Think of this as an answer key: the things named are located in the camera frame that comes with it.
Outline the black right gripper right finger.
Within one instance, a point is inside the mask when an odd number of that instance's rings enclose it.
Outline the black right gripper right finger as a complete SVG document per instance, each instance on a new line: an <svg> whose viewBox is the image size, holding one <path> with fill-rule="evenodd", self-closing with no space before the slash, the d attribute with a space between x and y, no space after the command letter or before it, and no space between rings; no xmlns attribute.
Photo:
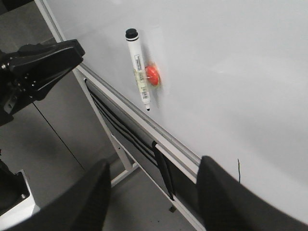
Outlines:
<svg viewBox="0 0 308 231"><path fill-rule="evenodd" d="M201 217L208 231L306 231L307 224L271 206L203 156L197 174Z"/></svg>

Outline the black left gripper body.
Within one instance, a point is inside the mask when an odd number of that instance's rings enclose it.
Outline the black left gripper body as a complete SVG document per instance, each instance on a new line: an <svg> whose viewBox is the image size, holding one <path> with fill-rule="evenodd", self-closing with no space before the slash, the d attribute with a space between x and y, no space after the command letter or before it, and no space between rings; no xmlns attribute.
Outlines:
<svg viewBox="0 0 308 231"><path fill-rule="evenodd" d="M65 75L83 61L76 39L52 44L27 44L0 53L0 124L35 101L43 100Z"/></svg>

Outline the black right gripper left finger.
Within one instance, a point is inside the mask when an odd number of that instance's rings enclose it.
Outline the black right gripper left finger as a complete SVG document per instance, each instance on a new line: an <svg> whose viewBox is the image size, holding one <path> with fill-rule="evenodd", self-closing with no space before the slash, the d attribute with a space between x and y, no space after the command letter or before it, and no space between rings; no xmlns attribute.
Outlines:
<svg viewBox="0 0 308 231"><path fill-rule="evenodd" d="M98 161L81 179L40 208L24 171L12 173L0 163L2 231L100 231L111 194L109 163Z"/></svg>

